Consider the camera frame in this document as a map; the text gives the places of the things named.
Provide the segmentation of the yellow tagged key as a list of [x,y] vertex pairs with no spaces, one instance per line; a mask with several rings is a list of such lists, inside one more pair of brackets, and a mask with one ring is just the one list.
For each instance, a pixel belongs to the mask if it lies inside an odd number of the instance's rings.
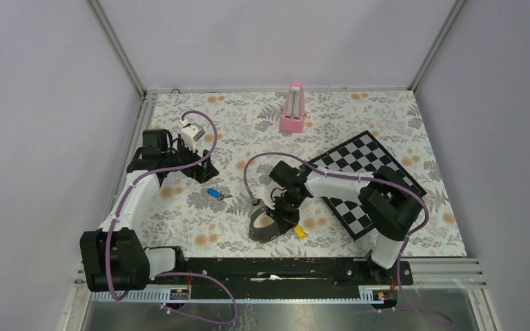
[[304,240],[307,237],[307,233],[299,225],[295,226],[293,228],[293,231],[299,240]]

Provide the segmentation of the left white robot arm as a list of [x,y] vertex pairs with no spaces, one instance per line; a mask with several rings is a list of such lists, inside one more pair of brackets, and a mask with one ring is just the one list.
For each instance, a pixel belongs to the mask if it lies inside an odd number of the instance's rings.
[[169,168],[204,183],[219,174],[208,151],[199,152],[198,141],[204,129],[188,124],[176,138],[166,129],[144,130],[126,170],[126,182],[110,214],[97,230],[82,234],[79,247],[91,292],[116,295],[143,290],[160,274],[169,283],[186,276],[183,253],[176,246],[145,248],[139,238],[143,217],[150,200],[159,191]]

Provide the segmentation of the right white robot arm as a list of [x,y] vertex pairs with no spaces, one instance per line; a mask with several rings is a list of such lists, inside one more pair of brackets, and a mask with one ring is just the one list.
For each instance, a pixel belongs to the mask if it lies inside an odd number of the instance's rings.
[[283,192],[266,208],[282,232],[295,227],[299,208],[306,199],[339,199],[360,207],[378,231],[371,251],[368,274],[372,281],[385,284],[395,276],[411,226],[425,209],[423,199],[392,168],[381,166],[375,172],[353,173],[329,170],[305,163],[294,168],[280,161],[270,174]]

